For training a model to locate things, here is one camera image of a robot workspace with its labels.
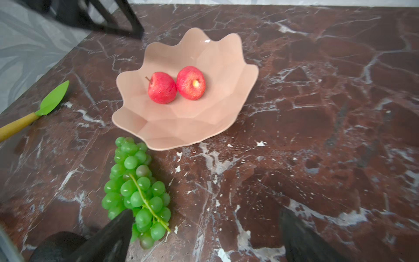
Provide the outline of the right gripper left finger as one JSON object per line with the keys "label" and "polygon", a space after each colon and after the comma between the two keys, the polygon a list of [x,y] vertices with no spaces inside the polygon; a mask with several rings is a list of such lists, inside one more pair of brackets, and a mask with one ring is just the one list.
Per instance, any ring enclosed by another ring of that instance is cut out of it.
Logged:
{"label": "right gripper left finger", "polygon": [[132,237],[132,210],[124,210],[67,257],[68,262],[124,262]]}

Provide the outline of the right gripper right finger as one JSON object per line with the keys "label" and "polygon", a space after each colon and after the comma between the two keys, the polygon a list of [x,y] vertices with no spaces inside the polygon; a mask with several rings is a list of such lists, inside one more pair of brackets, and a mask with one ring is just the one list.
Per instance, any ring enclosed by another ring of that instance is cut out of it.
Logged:
{"label": "right gripper right finger", "polygon": [[289,262],[346,262],[347,258],[338,253],[315,231],[302,222],[292,211],[280,211],[280,227]]}

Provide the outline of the dark fake avocado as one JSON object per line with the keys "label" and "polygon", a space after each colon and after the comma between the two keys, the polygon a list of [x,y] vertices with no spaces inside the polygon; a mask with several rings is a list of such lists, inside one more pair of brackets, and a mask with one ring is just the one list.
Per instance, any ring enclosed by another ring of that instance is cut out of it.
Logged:
{"label": "dark fake avocado", "polygon": [[61,231],[46,238],[33,252],[29,262],[62,262],[87,241],[83,236]]}

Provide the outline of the green fake grape bunch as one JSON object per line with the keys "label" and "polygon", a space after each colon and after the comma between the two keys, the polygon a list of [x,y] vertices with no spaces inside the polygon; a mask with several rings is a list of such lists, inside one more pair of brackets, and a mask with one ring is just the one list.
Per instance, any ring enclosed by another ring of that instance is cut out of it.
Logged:
{"label": "green fake grape bunch", "polygon": [[131,137],[115,140],[114,165],[104,186],[101,205],[110,220],[125,210],[133,215],[131,241],[139,241],[148,250],[170,232],[170,195],[149,167],[151,156],[145,143],[135,143]]}

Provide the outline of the red fake apple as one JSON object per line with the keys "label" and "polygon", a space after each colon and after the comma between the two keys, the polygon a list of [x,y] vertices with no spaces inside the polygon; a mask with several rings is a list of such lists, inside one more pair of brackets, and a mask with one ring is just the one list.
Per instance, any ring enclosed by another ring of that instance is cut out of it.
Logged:
{"label": "red fake apple", "polygon": [[155,72],[148,79],[148,96],[158,104],[168,104],[177,96],[177,86],[173,78],[163,72]]}
{"label": "red fake apple", "polygon": [[188,100],[198,100],[206,91],[203,73],[193,66],[187,66],[180,70],[176,84],[180,95]]}

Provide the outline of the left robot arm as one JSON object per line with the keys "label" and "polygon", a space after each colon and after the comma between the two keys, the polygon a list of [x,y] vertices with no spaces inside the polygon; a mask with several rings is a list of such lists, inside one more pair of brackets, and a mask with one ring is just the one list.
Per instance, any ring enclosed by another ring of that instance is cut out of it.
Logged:
{"label": "left robot arm", "polygon": [[128,20],[131,29],[122,28],[109,9],[98,0],[22,0],[17,3],[45,18],[73,28],[139,40],[145,32],[129,2],[125,0],[115,0],[114,3]]}

